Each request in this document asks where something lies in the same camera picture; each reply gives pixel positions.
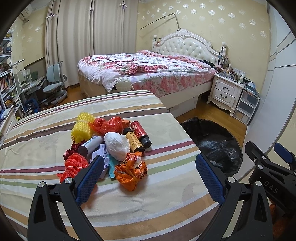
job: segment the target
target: floral duvet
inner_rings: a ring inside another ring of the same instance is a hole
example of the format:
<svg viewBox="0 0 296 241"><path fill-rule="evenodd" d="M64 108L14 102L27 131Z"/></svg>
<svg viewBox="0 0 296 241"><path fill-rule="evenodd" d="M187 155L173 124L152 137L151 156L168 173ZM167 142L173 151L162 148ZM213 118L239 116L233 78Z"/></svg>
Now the floral duvet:
<svg viewBox="0 0 296 241"><path fill-rule="evenodd" d="M210 66L185 55L161 55L147 50L135 54L93 55L78 68L91 82L110 92L119 77L128 77L135 90L148 90L157 97L182 91L213 78Z"/></svg>

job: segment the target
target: wallpaper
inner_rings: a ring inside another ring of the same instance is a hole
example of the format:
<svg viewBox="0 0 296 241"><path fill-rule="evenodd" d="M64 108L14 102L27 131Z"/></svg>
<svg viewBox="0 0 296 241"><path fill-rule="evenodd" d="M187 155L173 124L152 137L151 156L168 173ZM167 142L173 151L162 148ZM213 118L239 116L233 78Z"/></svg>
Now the wallpaper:
<svg viewBox="0 0 296 241"><path fill-rule="evenodd" d="M24 66L45 56L44 33L45 18L48 7L32 12L29 22L23 26L22 55L25 59Z"/></svg>
<svg viewBox="0 0 296 241"><path fill-rule="evenodd" d="M23 59L22 55L22 33L23 33L23 28L22 28L22 20L20 18L17 18L13 25L11 26L12 29L14 29L14 32L12 34L11 38L11 61L12 63L15 63L19 60ZM18 64L17 68L19 70L24 68L24 62L21 62ZM16 68L12 68L13 74L16 74Z"/></svg>
<svg viewBox="0 0 296 241"><path fill-rule="evenodd" d="M139 3L136 50L151 50L153 35L158 38L177 30L175 12L181 28L211 42L220 51L222 42L228 46L231 65L246 72L246 77L260 91L265 80L270 56L270 22L265 5L253 0L154 0Z"/></svg>
<svg viewBox="0 0 296 241"><path fill-rule="evenodd" d="M22 24L22 20L17 18L11 26L15 30L12 34L12 63L25 59L18 64L18 70L45 56L44 33L47 10L48 7L44 7L32 12L26 24Z"/></svg>

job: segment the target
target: white curtain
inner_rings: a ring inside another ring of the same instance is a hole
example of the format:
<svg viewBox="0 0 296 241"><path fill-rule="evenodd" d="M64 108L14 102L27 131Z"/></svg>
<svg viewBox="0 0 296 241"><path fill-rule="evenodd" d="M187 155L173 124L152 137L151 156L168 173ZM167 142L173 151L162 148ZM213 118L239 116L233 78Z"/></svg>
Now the white curtain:
<svg viewBox="0 0 296 241"><path fill-rule="evenodd" d="M61 71L68 80L65 86L79 83L78 62L90 55L91 0L61 0L57 23L57 46Z"/></svg>
<svg viewBox="0 0 296 241"><path fill-rule="evenodd" d="M123 53L136 51L138 3L138 0L125 0L128 7L124 9Z"/></svg>
<svg viewBox="0 0 296 241"><path fill-rule="evenodd" d="M78 62L89 55L134 53L138 0L51 1L45 32L46 67L63 61L65 86L79 83Z"/></svg>
<svg viewBox="0 0 296 241"><path fill-rule="evenodd" d="M51 1L48 7L47 16L50 13L57 14L59 12L61 0ZM48 18L45 21L45 63L46 68L57 63L59 61L57 51L57 15L52 18Z"/></svg>
<svg viewBox="0 0 296 241"><path fill-rule="evenodd" d="M93 49L94 54L123 52L122 0L94 0Z"/></svg>

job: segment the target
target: striped mattress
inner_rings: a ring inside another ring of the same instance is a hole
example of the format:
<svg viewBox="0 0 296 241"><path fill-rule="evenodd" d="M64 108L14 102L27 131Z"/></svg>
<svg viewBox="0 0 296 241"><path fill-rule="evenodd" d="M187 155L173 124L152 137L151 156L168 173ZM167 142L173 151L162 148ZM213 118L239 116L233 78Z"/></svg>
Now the striped mattress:
<svg viewBox="0 0 296 241"><path fill-rule="evenodd" d="M84 99L26 117L12 128L0 150L0 205L26 240L32 198L39 182L59 183L63 154L80 112L139 121L152 141L143 155L148 174L133 192L107 175L81 207L104 240L195 240L217 210L195 168L194 142L149 91ZM69 234L77 238L63 205Z"/></svg>

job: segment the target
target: blue rubber pad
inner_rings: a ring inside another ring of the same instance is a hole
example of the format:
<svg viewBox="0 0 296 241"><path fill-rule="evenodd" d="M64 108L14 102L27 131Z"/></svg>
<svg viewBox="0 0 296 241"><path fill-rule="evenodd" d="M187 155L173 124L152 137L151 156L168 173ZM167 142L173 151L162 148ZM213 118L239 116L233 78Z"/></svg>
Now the blue rubber pad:
<svg viewBox="0 0 296 241"><path fill-rule="evenodd" d="M212 199L221 206L225 201L223 186L201 154L197 155L195 166Z"/></svg>
<svg viewBox="0 0 296 241"><path fill-rule="evenodd" d="M99 157L92 167L88 170L87 174L80 182L77 187L77 197L76 202L79 206L87 202L92 190L94 189L95 184L97 183L102 171L104 170L104 159Z"/></svg>
<svg viewBox="0 0 296 241"><path fill-rule="evenodd" d="M292 163L292 155L291 153L283 147L281 144L274 144L274 151L277 153L286 163Z"/></svg>

